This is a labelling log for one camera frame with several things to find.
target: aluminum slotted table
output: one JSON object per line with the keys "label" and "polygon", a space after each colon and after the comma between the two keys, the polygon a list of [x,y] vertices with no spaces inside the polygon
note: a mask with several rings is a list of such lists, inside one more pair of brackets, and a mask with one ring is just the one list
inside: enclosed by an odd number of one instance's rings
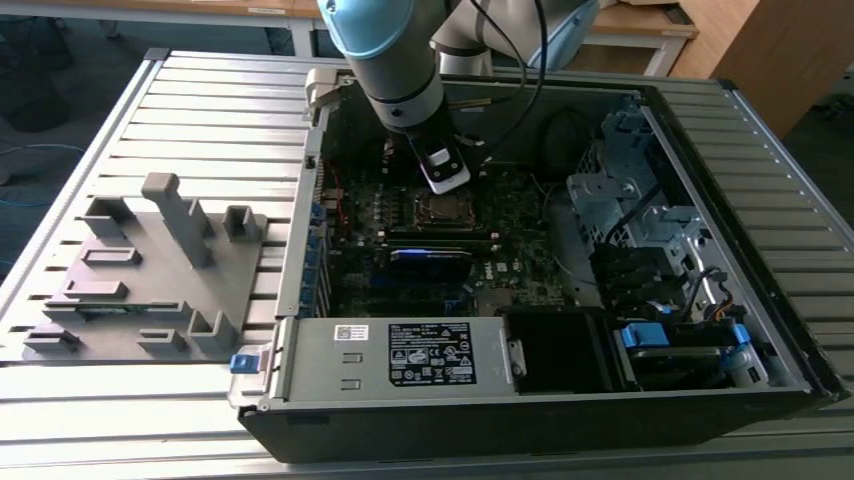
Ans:
{"label": "aluminum slotted table", "polygon": [[[89,234],[75,220],[87,198],[123,195],[131,197],[135,210],[151,209],[139,196],[149,171],[176,173],[181,194],[200,198],[207,212],[221,213],[237,199],[271,219],[243,332],[247,343],[269,340],[308,129],[303,87],[307,72],[330,65],[340,63],[193,52],[149,55],[0,289],[3,359],[20,355],[16,332],[45,321],[43,301],[59,289],[79,242]],[[839,374],[853,378],[851,230],[739,92],[714,81],[595,74],[562,78],[659,88],[830,360]],[[785,477],[854,466],[847,456],[854,448],[851,400],[691,447],[399,464],[283,465],[237,423],[225,401],[228,386],[228,367],[215,364],[0,369],[0,476],[386,472],[399,477],[404,472],[448,476],[632,467],[634,475],[659,477],[674,468],[680,476],[694,471],[715,476],[761,471]],[[750,460],[750,467],[738,460]]]}

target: motherboard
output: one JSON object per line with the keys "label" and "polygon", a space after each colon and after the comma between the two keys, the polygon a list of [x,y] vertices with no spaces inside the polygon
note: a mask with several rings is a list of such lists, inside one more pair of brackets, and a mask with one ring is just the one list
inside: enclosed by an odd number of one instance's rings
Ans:
{"label": "motherboard", "polygon": [[492,316],[516,304],[571,303],[531,176],[483,169],[438,196],[394,162],[386,148],[327,168],[331,315]]}

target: white sticker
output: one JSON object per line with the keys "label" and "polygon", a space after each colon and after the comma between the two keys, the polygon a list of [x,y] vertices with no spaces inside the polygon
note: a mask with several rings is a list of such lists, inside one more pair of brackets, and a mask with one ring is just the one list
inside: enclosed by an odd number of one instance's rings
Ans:
{"label": "white sticker", "polygon": [[279,8],[247,8],[249,13],[263,13],[264,15],[284,15],[284,10]]}
{"label": "white sticker", "polygon": [[335,340],[359,340],[368,339],[367,325],[335,325]]}

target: power supply label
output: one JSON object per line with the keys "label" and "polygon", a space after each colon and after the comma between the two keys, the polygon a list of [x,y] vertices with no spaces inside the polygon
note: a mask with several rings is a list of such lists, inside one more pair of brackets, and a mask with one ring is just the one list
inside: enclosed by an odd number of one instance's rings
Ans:
{"label": "power supply label", "polygon": [[474,385],[468,323],[388,325],[388,380],[395,387]]}

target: wooden cabinet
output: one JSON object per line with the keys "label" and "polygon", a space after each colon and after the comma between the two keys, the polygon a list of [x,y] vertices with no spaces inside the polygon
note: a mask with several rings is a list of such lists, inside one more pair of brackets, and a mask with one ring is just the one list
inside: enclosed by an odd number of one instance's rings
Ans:
{"label": "wooden cabinet", "polygon": [[735,82],[778,136],[854,60],[851,0],[680,0],[700,34],[672,76]]}

